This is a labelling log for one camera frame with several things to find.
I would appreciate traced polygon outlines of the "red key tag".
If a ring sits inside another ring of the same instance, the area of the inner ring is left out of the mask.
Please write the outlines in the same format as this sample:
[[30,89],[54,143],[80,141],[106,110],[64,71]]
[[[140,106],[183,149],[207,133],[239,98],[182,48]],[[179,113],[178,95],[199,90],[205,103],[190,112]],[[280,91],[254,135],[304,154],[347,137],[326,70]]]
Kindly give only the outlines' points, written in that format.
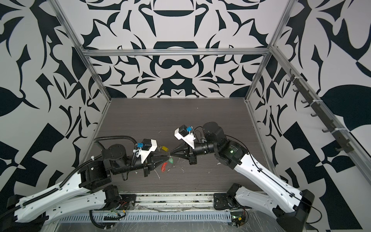
[[167,166],[167,162],[163,163],[162,167],[161,167],[161,172],[164,173],[166,171],[166,166]]

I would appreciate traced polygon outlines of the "yellow key tag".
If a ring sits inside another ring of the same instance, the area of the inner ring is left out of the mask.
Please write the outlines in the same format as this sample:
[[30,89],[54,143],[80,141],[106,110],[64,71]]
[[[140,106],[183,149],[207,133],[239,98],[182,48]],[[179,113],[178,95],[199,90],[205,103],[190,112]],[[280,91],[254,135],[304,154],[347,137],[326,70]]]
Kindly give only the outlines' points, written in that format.
[[169,149],[167,147],[165,147],[165,146],[158,146],[157,149],[159,151],[163,151],[163,152],[168,152],[169,151]]

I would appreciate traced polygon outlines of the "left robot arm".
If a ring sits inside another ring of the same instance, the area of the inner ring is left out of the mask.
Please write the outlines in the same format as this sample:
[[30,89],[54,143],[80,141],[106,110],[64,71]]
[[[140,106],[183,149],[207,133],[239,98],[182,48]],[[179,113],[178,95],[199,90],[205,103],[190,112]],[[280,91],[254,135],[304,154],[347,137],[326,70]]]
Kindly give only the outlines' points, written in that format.
[[142,169],[145,176],[169,159],[165,153],[141,147],[127,157],[123,145],[115,144],[83,163],[62,182],[30,196],[12,196],[1,214],[2,232],[39,232],[66,216],[93,210],[116,210],[122,198],[112,176]]

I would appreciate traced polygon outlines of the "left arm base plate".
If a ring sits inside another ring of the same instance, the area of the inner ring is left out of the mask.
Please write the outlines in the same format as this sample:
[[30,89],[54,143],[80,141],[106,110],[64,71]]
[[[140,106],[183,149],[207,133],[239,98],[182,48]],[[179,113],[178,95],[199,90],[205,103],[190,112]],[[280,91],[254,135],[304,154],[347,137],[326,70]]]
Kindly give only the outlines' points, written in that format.
[[118,202],[114,203],[114,209],[120,210],[131,210],[136,206],[136,194],[120,194]]

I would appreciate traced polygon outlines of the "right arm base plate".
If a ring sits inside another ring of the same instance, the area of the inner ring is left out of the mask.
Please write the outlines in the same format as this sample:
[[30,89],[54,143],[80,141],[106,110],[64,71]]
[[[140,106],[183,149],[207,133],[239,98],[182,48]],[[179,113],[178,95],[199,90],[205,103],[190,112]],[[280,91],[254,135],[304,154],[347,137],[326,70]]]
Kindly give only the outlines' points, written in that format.
[[214,193],[214,204],[213,207],[215,210],[238,210],[246,209],[246,206],[242,206],[237,202],[235,197],[227,193]]

